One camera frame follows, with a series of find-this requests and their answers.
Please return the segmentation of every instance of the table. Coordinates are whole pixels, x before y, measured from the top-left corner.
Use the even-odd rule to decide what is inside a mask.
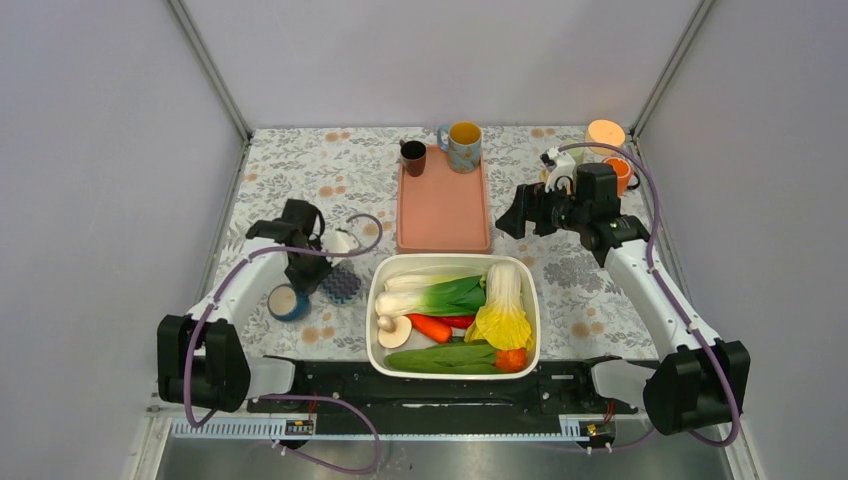
[[[489,189],[494,254],[520,259],[530,268],[539,295],[541,358],[580,359],[600,355],[656,358],[651,337],[630,301],[602,271],[576,234],[558,232],[514,240],[494,228],[520,183],[540,181],[539,155],[567,140],[582,141],[584,127],[485,127],[483,151]],[[375,251],[352,259],[363,291],[351,303],[336,305],[319,290],[312,312],[300,321],[273,319],[263,301],[241,332],[249,356],[279,355],[304,360],[367,361],[365,315],[368,286],[377,265],[396,254],[395,208],[398,141],[435,143],[427,128],[292,128],[257,130],[242,172],[215,281],[238,261],[248,227],[280,215],[286,199],[300,198],[323,212],[328,226],[342,226],[359,212],[377,216],[385,236]],[[603,157],[586,151],[585,161]],[[647,225],[639,191],[625,193],[622,213]],[[361,243],[376,229],[366,220],[352,225]]]

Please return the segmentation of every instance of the white tray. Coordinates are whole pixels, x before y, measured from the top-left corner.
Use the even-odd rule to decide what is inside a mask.
[[[403,350],[417,350],[427,348],[436,343],[417,331],[412,331],[412,336],[400,348],[389,350],[377,342],[377,312],[374,310],[374,301],[377,295],[385,290],[383,282],[386,279],[402,273],[433,274],[433,275],[483,275],[493,264],[497,262],[510,262],[518,267],[521,272],[521,303],[536,346],[533,351],[527,352],[527,366],[524,370],[515,373],[503,373],[497,375],[453,375],[448,373],[415,373],[394,370],[387,366],[385,358],[390,353]],[[368,294],[368,314],[365,322],[365,344],[368,346],[368,360],[374,368],[384,375],[404,378],[426,378],[437,380],[510,380],[521,378],[530,373],[539,362],[539,300],[536,297],[536,286],[530,270],[523,263],[512,257],[498,255],[473,255],[460,253],[418,253],[411,255],[395,255],[385,259],[374,272],[371,281],[371,291]]]

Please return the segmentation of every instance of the sponge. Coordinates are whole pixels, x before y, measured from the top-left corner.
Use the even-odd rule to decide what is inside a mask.
[[[353,262],[344,260],[321,282],[321,290],[333,303],[345,304],[352,301],[362,288],[362,280],[353,273]]]

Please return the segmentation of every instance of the cup handle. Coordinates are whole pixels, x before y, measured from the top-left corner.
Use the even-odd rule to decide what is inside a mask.
[[[439,128],[436,129],[436,142],[438,142],[439,148],[447,152],[448,142],[442,140],[442,132],[445,132],[446,134],[448,134],[448,136],[450,136],[450,126],[447,124],[440,125]]]
[[[635,183],[635,184],[633,184],[633,185],[627,185],[627,189],[628,189],[628,190],[636,190],[637,188],[639,188],[639,185],[641,185],[641,184],[642,184],[642,179],[641,179],[641,178],[639,178],[639,174],[638,174],[638,173],[633,172],[633,178],[635,178],[635,179],[636,179],[636,183]]]

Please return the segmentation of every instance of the carrot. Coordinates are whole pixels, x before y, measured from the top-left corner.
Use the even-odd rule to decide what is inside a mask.
[[[495,352],[495,367],[507,373],[520,372],[527,364],[527,350],[498,350]]]
[[[407,313],[406,316],[412,320],[412,328],[439,343],[447,343],[447,341],[450,340],[451,335],[453,335],[453,329],[434,318],[428,317],[427,315]]]

